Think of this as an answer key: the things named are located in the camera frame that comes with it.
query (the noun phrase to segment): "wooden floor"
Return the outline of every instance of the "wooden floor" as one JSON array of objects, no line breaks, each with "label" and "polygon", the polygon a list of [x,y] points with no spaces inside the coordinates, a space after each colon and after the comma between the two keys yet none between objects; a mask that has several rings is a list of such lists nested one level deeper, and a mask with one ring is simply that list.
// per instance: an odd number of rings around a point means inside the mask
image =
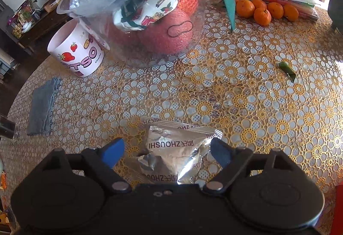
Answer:
[{"label": "wooden floor", "polygon": [[50,39],[56,33],[59,27],[47,33],[39,41],[36,41],[32,47],[35,53],[27,56],[24,61],[7,75],[4,84],[0,84],[0,113],[7,115],[15,97],[25,84],[30,75],[39,67],[39,65],[49,56],[47,47]]}]

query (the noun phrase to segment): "silver foil packet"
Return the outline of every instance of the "silver foil packet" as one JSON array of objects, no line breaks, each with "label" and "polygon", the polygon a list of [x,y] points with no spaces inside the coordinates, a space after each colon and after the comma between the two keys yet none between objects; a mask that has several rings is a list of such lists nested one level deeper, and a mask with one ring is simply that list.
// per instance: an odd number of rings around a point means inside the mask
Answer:
[{"label": "silver foil packet", "polygon": [[146,139],[141,144],[135,168],[154,183],[193,183],[212,138],[223,133],[205,126],[145,118]]}]

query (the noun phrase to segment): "tablecloth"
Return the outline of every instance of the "tablecloth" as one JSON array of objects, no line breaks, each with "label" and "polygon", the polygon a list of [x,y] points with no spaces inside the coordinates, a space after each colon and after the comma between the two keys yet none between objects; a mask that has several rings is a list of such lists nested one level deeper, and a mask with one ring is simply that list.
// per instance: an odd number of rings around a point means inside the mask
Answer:
[{"label": "tablecloth", "polygon": [[[9,204],[15,187],[54,148],[79,153],[123,137],[125,156],[135,155],[144,135],[140,117],[152,116],[216,127],[235,147],[261,153],[282,148],[324,192],[318,228],[328,234],[334,187],[343,178],[342,36],[330,28],[331,20],[322,9],[317,9],[317,23],[273,19],[263,27],[236,17],[236,29],[230,34],[219,1],[206,0],[199,44],[160,67],[135,69],[107,54],[95,73],[78,78],[48,57],[24,84],[9,112],[20,126],[20,138],[1,140],[8,182],[3,200]],[[278,68],[279,61],[296,72],[294,83]],[[31,93],[53,76],[62,82],[52,131],[28,137]],[[114,169],[132,185],[138,183],[125,159]],[[197,183],[203,185],[220,169],[209,154]]]}]

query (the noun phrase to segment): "gray cloth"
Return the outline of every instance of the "gray cloth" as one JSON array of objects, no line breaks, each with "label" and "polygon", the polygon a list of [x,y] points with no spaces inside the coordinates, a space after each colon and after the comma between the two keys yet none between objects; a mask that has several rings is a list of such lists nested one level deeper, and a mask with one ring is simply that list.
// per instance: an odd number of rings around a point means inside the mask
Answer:
[{"label": "gray cloth", "polygon": [[49,133],[51,109],[60,81],[60,78],[54,77],[33,91],[27,135]]}]

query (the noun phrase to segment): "white mug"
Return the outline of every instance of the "white mug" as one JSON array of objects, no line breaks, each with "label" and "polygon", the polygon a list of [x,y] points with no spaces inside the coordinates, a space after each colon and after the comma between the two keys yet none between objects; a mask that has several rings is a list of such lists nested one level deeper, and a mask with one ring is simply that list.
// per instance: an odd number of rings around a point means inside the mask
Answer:
[{"label": "white mug", "polygon": [[50,40],[48,52],[79,77],[92,74],[104,59],[102,47],[73,19]]}]

